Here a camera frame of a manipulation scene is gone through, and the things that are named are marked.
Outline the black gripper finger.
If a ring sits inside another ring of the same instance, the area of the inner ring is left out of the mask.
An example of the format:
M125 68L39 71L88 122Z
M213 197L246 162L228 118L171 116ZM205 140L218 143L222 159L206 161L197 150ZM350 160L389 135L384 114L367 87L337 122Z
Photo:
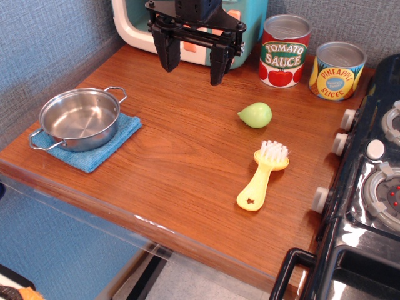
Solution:
M211 48L211 85L217 86L222 83L223 77L231 68L235 48L231 45L217 44Z
M180 40L173 36L172 31L152 26L152 36L157 55L162 67L167 71L173 71L181 61Z

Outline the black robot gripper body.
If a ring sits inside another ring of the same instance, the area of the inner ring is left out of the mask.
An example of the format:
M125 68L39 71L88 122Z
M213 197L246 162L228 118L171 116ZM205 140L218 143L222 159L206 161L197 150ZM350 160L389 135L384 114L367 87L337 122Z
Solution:
M246 25L223 9L222 1L148 1L149 30L207 48L226 45L234 56L244 52Z

